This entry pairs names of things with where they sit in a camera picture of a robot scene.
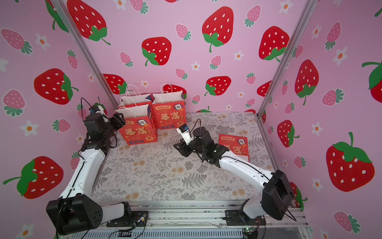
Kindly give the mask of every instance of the black cable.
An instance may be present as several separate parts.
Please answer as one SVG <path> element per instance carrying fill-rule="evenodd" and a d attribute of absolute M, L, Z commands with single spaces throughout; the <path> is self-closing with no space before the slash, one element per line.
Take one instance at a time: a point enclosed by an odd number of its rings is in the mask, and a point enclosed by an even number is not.
<path fill-rule="evenodd" d="M 115 146 L 114 147 L 109 146 L 109 148 L 115 148 L 115 147 L 117 147 L 117 144 L 118 144 L 117 136 L 115 135 L 115 133 L 113 133 L 113 135 L 114 135 L 114 138 L 115 138 Z"/>
<path fill-rule="evenodd" d="M 85 234 L 81 237 L 81 239 L 83 239 L 89 231 L 90 229 L 85 232 Z"/>

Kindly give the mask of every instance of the floral tablecloth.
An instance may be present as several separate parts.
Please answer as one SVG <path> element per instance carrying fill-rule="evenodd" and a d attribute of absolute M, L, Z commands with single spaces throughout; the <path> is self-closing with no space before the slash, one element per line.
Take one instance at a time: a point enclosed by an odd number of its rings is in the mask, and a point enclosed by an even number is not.
<path fill-rule="evenodd" d="M 219 134 L 227 134 L 229 127 L 239 127 L 239 135 L 248 138 L 249 161 L 273 171 L 253 113 L 187 113 L 189 127 L 198 118 L 215 143 Z M 202 163 L 196 154 L 181 156 L 173 147 L 181 139 L 176 129 L 159 130 L 155 143 L 128 146 L 119 133 L 117 138 L 117 147 L 110 150 L 93 191 L 97 202 L 242 200 L 261 194 L 237 175 Z"/>

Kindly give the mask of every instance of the paper shopping bag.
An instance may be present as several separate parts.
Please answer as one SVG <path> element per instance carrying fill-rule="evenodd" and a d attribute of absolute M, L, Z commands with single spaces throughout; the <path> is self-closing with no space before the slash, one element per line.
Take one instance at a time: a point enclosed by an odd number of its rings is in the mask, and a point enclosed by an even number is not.
<path fill-rule="evenodd" d="M 128 145 L 158 142 L 158 128 L 148 104 L 123 107 L 115 112 L 122 113 L 126 121 L 119 132 Z"/>
<path fill-rule="evenodd" d="M 153 97 L 152 108 L 159 129 L 178 128 L 187 123 L 183 91 L 153 94 Z"/>
<path fill-rule="evenodd" d="M 237 128 L 236 136 L 230 135 L 230 129 Z M 219 134 L 219 144 L 227 147 L 234 154 L 239 156 L 239 158 L 249 161 L 249 151 L 248 151 L 248 139 L 247 137 L 238 136 L 239 128 L 236 126 L 228 128 L 228 134 Z"/>

